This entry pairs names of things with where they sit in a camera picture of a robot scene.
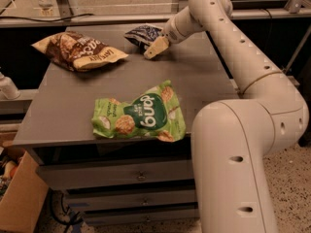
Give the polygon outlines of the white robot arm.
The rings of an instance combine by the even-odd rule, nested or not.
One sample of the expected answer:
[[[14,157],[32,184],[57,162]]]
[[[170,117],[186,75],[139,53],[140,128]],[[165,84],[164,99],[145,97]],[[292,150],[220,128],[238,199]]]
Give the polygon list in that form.
[[[189,0],[145,52],[148,59],[196,32],[210,34],[240,98],[195,116],[191,159],[202,233],[278,233],[263,157],[302,136],[308,106],[289,78],[231,21],[229,0]]]

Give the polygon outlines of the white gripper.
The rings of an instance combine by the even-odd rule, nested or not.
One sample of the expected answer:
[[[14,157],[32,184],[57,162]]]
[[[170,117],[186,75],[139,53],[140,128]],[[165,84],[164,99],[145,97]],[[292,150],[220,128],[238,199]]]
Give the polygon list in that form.
[[[187,37],[179,31],[175,17],[170,18],[165,23],[161,35],[162,36],[157,37],[144,52],[144,56],[147,59],[152,59],[167,50],[169,48],[169,43],[179,44],[187,39]]]

